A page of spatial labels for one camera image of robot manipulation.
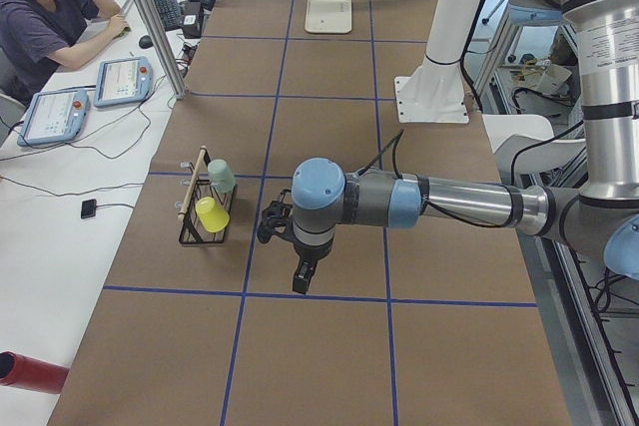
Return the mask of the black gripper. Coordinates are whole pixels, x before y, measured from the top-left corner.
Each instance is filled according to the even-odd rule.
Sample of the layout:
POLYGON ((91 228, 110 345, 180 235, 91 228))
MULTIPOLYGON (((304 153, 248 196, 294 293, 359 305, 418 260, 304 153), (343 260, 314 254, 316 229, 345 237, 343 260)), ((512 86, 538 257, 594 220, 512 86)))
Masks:
POLYGON ((293 205, 286 201, 290 189, 281 190, 279 196, 270 202, 261 213, 261 222, 257 229, 257 239, 260 243, 268 243, 273 236, 284 241, 294 243, 293 205))

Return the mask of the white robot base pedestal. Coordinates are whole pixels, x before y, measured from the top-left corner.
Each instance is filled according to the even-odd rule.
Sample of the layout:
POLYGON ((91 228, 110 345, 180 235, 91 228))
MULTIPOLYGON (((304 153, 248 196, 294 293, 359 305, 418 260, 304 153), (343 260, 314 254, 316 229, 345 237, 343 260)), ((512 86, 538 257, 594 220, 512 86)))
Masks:
POLYGON ((421 65, 411 76, 394 79, 400 122, 468 123, 461 67, 480 1, 437 0, 421 65))

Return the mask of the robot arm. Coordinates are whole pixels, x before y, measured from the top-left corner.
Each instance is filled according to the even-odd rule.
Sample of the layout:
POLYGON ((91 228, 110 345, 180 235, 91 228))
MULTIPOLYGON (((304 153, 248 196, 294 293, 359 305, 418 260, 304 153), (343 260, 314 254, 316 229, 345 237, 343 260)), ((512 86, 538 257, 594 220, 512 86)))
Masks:
POLYGON ((577 34, 588 179, 579 189, 478 184, 301 163, 263 211, 257 237, 290 242, 306 292, 340 224, 409 228, 421 215, 514 227, 564 243, 615 273, 638 274, 638 0, 510 0, 528 20, 562 17, 577 34))

